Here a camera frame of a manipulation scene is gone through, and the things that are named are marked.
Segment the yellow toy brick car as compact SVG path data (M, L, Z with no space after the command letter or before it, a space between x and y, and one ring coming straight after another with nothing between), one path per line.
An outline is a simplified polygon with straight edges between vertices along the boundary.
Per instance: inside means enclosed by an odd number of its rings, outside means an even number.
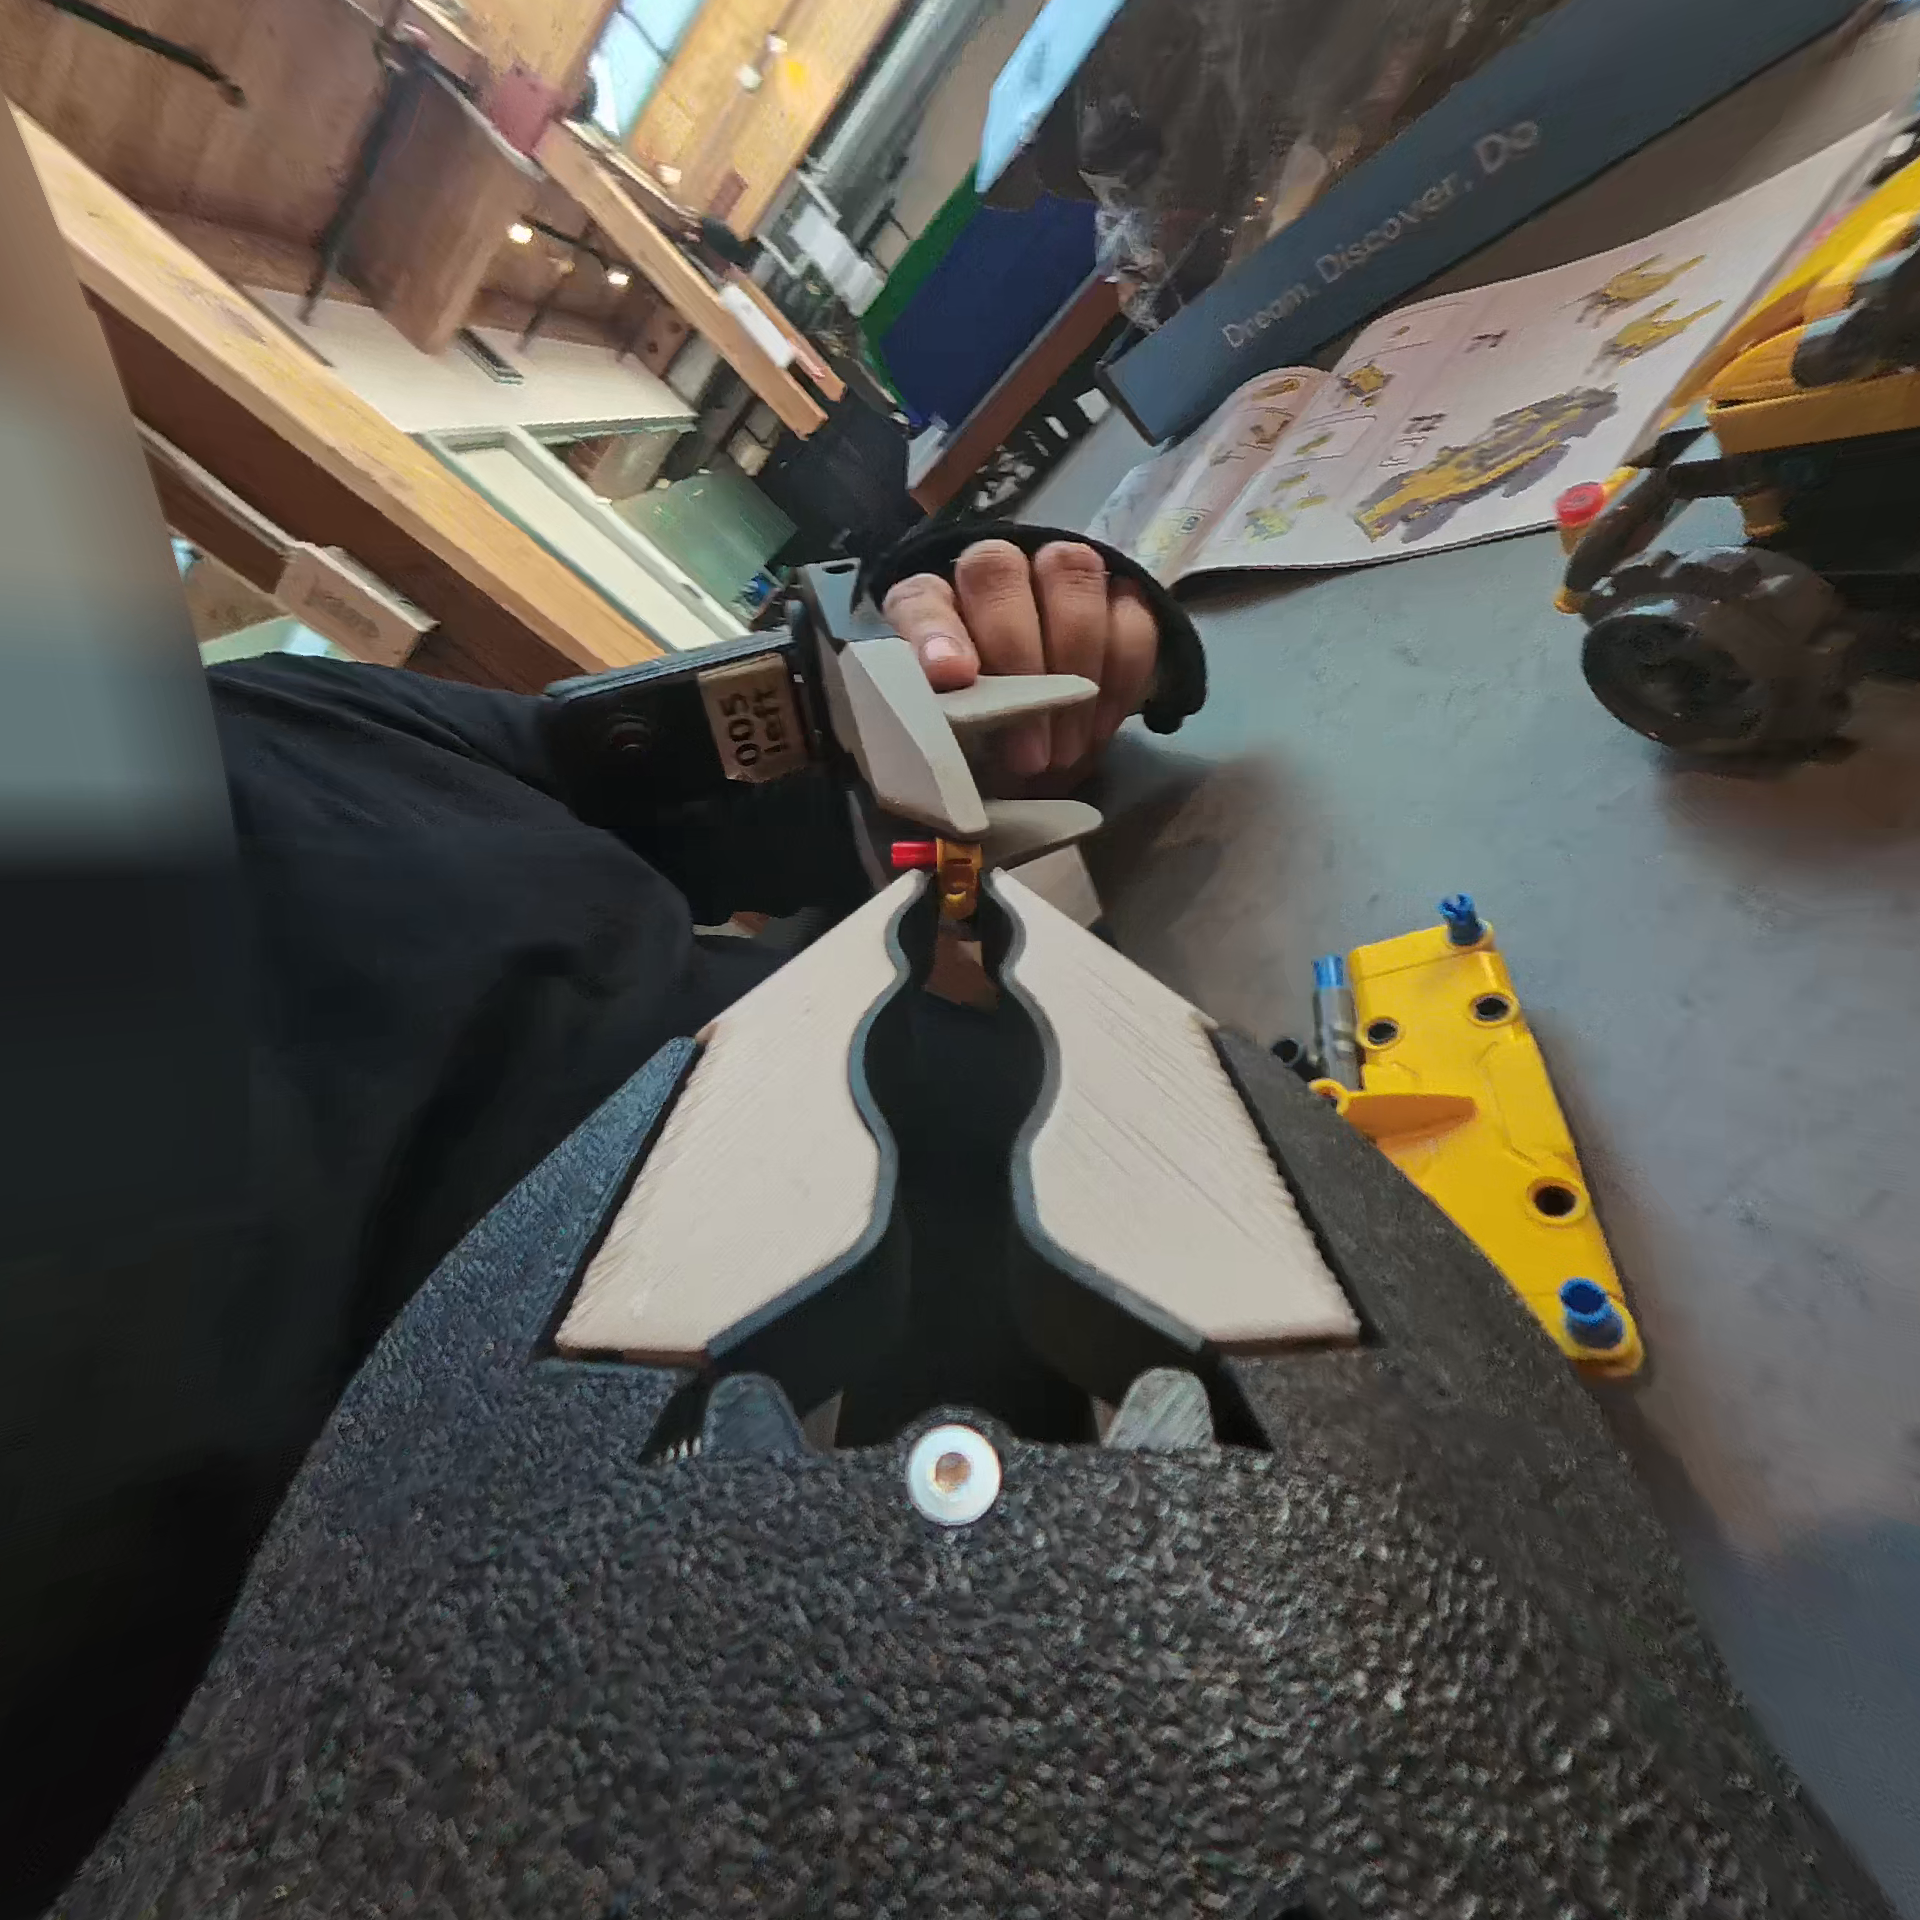
M1914 682L1914 152L1554 513L1584 682L1670 754L1809 759Z

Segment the person's dark clothed body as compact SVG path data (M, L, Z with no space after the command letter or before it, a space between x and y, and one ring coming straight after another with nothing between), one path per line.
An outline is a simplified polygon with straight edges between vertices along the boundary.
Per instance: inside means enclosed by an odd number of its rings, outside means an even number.
M4 1915L180 1719L347 1379L450 1247L772 956L591 828L244 836L4 1124Z

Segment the person's left forearm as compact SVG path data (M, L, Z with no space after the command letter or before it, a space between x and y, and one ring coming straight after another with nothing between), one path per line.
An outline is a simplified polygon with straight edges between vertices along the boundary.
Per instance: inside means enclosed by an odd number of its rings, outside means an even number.
M867 894L825 777L652 804L593 788L529 696L287 656L217 665L207 690L253 1035L300 1091L593 1103L769 974L700 925Z

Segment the brick instruction booklet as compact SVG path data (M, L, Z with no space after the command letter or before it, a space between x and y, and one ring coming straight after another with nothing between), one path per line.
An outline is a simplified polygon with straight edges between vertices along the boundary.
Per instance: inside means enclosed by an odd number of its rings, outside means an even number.
M1392 310L1331 373L1247 379L1127 473L1091 541L1180 589L1544 530L1860 200L1894 125L1621 249Z

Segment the yellow brick subassembly blue pins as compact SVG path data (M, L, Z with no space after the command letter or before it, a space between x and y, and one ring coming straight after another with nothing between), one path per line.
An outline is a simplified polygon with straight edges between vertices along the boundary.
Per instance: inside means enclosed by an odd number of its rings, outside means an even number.
M1272 1045L1500 1275L1591 1380L1631 1380L1643 1339L1591 1188L1488 920L1314 960L1312 1035Z

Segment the silver air duct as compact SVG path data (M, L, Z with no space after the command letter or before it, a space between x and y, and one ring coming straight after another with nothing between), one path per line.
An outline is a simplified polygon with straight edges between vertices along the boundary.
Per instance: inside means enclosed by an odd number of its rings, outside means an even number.
M795 162L767 230L800 204L817 204L837 228L864 235L893 204L934 93L980 19L995 6L901 6Z

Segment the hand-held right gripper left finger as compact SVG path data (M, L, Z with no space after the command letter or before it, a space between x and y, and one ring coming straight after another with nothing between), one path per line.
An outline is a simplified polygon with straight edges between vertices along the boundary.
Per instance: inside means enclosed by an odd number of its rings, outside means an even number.
M899 1334L899 1153L864 1048L915 989L906 939L932 929L927 875L899 875L708 1024L578 1273L560 1358L758 1375L804 1417Z

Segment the person's left hand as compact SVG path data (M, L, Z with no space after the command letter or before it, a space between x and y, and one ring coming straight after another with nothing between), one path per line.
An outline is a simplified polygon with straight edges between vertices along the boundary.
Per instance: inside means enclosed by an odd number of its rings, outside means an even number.
M1072 796L1119 728L1159 687L1161 627L1141 589L1079 541L1022 553L975 541L952 574L916 573L880 599L937 693L980 677L1079 676L1097 697L987 737L1005 796Z

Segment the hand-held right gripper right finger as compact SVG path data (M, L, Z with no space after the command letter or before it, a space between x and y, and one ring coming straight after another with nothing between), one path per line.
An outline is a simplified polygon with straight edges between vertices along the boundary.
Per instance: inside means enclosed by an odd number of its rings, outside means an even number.
M1005 1178L1022 1344L1111 1407L1178 1372L1214 1440L1262 1444L1235 1361L1341 1353L1361 1319L1214 1020L1018 878L982 880L980 925L1035 1073Z

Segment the dark blue cardboard box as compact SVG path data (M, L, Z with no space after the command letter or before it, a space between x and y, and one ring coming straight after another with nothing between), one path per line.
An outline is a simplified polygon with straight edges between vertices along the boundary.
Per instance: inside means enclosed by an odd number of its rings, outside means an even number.
M1456 85L1097 382L1166 442L1302 366L1855 14L1853 2L1574 2Z

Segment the clear plastic bag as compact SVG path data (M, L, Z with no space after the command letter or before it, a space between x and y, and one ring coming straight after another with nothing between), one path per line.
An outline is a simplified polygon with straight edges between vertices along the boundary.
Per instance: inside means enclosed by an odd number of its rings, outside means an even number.
M1190 300L1552 9L1127 6L1072 97L1102 255L1138 289Z

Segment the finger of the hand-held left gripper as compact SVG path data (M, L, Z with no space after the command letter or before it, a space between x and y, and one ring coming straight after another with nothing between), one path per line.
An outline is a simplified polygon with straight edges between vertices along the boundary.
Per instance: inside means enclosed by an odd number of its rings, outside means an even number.
M880 810L947 841L982 841L985 801L901 637L831 645L831 725Z

